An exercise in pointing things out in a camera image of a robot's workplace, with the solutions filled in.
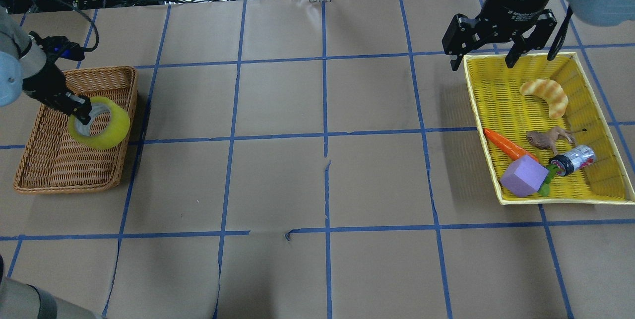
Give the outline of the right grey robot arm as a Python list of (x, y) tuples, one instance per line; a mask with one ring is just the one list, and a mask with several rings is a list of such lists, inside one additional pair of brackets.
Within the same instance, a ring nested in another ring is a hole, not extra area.
[(506, 55), (508, 68), (532, 50), (543, 49), (555, 39), (547, 59), (555, 59), (566, 38), (570, 18), (584, 23), (613, 27), (634, 19), (634, 0), (484, 0), (474, 18), (456, 14), (442, 38), (443, 51), (452, 56), (451, 69), (458, 70), (463, 58), (484, 45), (512, 44)]

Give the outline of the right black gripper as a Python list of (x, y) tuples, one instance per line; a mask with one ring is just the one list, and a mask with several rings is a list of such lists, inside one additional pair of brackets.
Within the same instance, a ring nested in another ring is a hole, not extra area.
[(458, 71), (463, 57), (484, 45), (513, 43), (505, 57), (507, 68), (531, 50), (547, 45), (557, 19), (546, 6), (549, 0), (485, 0), (478, 16), (454, 15), (442, 38), (451, 70)]

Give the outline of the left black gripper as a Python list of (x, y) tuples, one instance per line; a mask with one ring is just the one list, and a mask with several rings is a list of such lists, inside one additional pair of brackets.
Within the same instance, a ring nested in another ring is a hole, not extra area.
[(88, 97), (73, 93), (66, 85), (65, 74), (51, 61), (34, 75), (23, 80), (23, 91), (55, 111), (67, 116), (74, 115), (83, 126), (93, 122), (90, 115), (91, 102)]

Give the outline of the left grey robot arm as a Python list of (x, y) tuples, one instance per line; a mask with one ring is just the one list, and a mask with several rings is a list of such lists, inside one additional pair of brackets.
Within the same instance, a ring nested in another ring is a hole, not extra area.
[(53, 110), (74, 116), (83, 125), (91, 122), (91, 100), (68, 88), (65, 74), (55, 64), (57, 53), (43, 50), (44, 42), (25, 32), (4, 7), (0, 38), (1, 106), (8, 106), (25, 94)]

